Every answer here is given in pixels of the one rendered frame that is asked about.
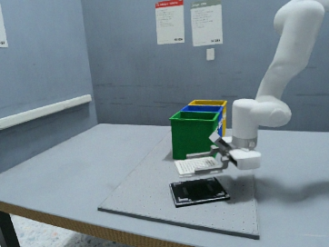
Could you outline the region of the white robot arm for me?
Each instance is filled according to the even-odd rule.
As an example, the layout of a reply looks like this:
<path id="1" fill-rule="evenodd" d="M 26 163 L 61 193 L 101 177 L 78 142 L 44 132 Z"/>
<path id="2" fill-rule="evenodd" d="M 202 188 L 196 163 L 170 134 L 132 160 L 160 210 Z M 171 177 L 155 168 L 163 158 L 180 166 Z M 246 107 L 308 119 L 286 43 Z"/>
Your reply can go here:
<path id="1" fill-rule="evenodd" d="M 209 137 L 221 150 L 228 145 L 233 149 L 257 146 L 258 125 L 280 127 L 289 122 L 291 110 L 280 101 L 282 93 L 307 66 L 327 12 L 329 0 L 292 0 L 277 12 L 274 30 L 281 39 L 255 100 L 233 103 L 232 142 L 216 132 Z"/>

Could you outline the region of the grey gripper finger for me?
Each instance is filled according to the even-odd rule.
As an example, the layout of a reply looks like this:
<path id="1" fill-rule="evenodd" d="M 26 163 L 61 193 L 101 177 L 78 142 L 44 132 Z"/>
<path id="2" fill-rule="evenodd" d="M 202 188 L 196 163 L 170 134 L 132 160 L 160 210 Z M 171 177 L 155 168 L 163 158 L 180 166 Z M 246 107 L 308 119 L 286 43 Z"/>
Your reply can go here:
<path id="1" fill-rule="evenodd" d="M 225 150 L 224 150 L 225 151 Z M 187 154 L 186 159 L 192 160 L 192 159 L 199 159 L 203 156 L 210 156 L 215 155 L 215 153 L 220 153 L 222 156 L 224 156 L 224 151 L 221 150 L 219 147 L 216 147 L 215 145 L 211 145 L 211 151 L 207 153 L 193 153 L 193 154 Z"/>
<path id="2" fill-rule="evenodd" d="M 205 173 L 210 173 L 212 171 L 220 171 L 220 170 L 225 170 L 229 166 L 229 162 L 232 161 L 231 155 L 227 152 L 224 151 L 224 156 L 220 157 L 220 161 L 222 162 L 222 165 L 219 166 L 213 166 L 213 167 L 200 167 L 200 168 L 194 168 L 194 174 L 205 174 Z"/>

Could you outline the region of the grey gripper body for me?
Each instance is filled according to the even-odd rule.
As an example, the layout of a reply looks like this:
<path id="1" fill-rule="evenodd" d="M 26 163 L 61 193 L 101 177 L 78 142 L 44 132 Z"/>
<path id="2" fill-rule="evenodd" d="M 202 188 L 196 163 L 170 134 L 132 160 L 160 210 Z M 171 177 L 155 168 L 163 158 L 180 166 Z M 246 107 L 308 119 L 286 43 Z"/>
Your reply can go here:
<path id="1" fill-rule="evenodd" d="M 231 142 L 231 137 L 223 137 L 228 143 Z M 256 147 L 256 146 L 255 146 Z M 257 152 L 254 148 L 230 148 L 228 146 L 225 150 L 234 158 L 231 157 L 231 163 L 239 170 L 252 170 L 257 169 L 261 166 L 261 154 Z"/>

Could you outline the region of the green bin with label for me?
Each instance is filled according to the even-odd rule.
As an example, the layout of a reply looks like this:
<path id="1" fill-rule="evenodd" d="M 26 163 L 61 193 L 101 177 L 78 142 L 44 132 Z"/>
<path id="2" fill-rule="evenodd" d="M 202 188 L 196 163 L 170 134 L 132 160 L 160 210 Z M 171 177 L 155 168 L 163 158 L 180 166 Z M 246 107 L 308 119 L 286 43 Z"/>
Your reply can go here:
<path id="1" fill-rule="evenodd" d="M 179 111 L 169 118 L 173 159 L 187 160 L 187 154 L 210 152 L 211 145 L 218 147 L 209 138 L 213 132 L 218 133 L 218 115 L 219 113 Z"/>

